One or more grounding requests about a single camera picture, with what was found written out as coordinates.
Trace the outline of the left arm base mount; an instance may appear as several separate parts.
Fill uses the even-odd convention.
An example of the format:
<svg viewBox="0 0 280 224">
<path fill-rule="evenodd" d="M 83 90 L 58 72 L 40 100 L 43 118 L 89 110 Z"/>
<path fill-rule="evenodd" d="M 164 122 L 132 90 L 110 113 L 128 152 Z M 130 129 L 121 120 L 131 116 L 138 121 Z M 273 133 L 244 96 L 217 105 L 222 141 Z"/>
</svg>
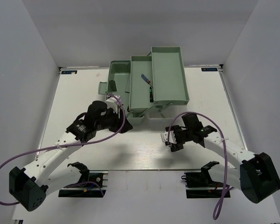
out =
<svg viewBox="0 0 280 224">
<path fill-rule="evenodd" d="M 59 198 L 103 198 L 108 184 L 108 171 L 94 171 L 88 174 L 87 183 L 78 184 L 70 188 L 62 188 L 58 192 Z"/>
</svg>

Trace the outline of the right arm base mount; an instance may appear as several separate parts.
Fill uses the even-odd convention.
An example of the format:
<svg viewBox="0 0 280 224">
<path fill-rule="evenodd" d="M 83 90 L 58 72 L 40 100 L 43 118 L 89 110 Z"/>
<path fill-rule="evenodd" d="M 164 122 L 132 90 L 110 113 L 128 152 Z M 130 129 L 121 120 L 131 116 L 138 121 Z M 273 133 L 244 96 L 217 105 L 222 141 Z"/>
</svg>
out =
<svg viewBox="0 0 280 224">
<path fill-rule="evenodd" d="M 186 172 L 181 176 L 181 179 L 185 182 L 187 199 L 221 197 L 223 184 L 204 179 L 201 172 Z"/>
</svg>

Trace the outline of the green toolbox with clear lid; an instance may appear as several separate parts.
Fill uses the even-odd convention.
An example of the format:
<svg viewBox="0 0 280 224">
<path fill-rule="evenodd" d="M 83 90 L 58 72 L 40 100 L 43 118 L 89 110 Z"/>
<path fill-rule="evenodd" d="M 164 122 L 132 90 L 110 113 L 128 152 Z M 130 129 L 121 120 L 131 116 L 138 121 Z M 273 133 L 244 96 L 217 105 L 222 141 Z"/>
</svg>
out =
<svg viewBox="0 0 280 224">
<path fill-rule="evenodd" d="M 146 83 L 141 74 L 151 82 Z M 149 87 L 154 101 L 149 100 Z M 146 56 L 111 61 L 108 78 L 98 85 L 100 95 L 120 95 L 128 121 L 140 125 L 147 114 L 186 106 L 189 93 L 180 47 L 152 47 Z"/>
</svg>

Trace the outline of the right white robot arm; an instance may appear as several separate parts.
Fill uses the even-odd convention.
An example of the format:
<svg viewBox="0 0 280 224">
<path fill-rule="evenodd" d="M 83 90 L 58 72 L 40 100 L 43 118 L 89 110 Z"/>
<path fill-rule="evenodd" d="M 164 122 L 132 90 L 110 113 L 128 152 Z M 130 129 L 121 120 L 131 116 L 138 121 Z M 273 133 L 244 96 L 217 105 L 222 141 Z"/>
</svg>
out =
<svg viewBox="0 0 280 224">
<path fill-rule="evenodd" d="M 197 115 L 190 112 L 180 114 L 184 125 L 168 126 L 161 133 L 162 142 L 171 152 L 194 142 L 224 158 L 224 163 L 210 161 L 199 171 L 187 172 L 182 176 L 189 189 L 203 187 L 236 188 L 245 197 L 259 203 L 280 190 L 280 178 L 271 157 L 266 153 L 247 151 L 225 138 L 214 124 L 203 126 Z"/>
</svg>

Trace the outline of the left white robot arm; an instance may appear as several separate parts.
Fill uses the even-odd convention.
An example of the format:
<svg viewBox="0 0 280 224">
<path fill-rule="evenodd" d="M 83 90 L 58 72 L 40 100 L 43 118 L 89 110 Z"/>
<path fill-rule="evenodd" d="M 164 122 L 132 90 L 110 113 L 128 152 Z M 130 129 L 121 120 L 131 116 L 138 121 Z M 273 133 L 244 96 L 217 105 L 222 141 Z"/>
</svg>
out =
<svg viewBox="0 0 280 224">
<path fill-rule="evenodd" d="M 89 169 L 80 162 L 69 163 L 59 172 L 55 169 L 96 136 L 108 129 L 114 134 L 132 130 L 121 100 L 111 96 L 105 102 L 93 101 L 87 112 L 77 116 L 52 149 L 23 168 L 9 172 L 9 193 L 27 211 L 34 211 L 49 194 L 69 185 L 85 186 Z"/>
</svg>

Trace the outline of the small green black screwdriver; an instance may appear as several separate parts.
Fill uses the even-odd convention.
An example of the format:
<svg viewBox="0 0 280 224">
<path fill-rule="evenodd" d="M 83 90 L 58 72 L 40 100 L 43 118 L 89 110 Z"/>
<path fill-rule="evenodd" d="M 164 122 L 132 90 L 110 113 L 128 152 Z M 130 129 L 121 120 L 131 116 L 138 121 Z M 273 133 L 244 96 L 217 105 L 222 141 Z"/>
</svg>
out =
<svg viewBox="0 0 280 224">
<path fill-rule="evenodd" d="M 150 100 L 150 102 L 154 101 L 153 88 L 151 86 L 149 87 L 149 100 Z"/>
</svg>

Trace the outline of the blue handled screwdriver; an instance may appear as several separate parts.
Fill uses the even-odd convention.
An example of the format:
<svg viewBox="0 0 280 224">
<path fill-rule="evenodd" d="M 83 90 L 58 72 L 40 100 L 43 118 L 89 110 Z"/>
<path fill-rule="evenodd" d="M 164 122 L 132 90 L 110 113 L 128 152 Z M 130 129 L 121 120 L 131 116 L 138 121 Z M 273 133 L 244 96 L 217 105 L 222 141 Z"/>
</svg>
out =
<svg viewBox="0 0 280 224">
<path fill-rule="evenodd" d="M 141 78 L 148 84 L 151 84 L 150 80 L 144 75 L 144 74 L 141 74 Z"/>
</svg>

